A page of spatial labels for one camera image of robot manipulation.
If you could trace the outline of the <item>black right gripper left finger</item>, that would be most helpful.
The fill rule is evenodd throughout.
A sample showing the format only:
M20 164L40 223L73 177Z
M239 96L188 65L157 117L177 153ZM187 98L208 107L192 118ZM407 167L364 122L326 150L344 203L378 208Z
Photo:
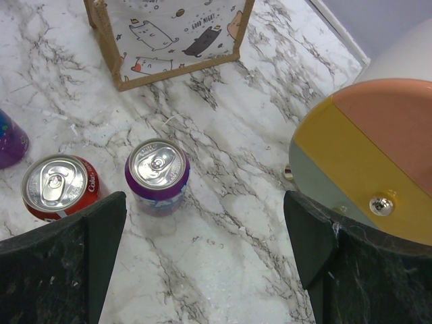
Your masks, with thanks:
M1 241L2 323L98 323L126 222L126 195Z

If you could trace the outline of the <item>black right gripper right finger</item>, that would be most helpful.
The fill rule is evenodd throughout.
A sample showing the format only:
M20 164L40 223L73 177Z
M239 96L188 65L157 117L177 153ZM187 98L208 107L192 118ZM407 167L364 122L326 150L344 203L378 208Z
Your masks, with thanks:
M283 211L317 323L430 323L431 247L288 190Z

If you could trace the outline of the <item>red Coke can front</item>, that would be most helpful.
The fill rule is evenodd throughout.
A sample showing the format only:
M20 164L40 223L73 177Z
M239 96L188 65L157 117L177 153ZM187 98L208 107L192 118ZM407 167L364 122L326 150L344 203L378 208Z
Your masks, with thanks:
M49 155L24 174L21 194L36 218L52 222L72 215L109 196L95 167L82 157Z

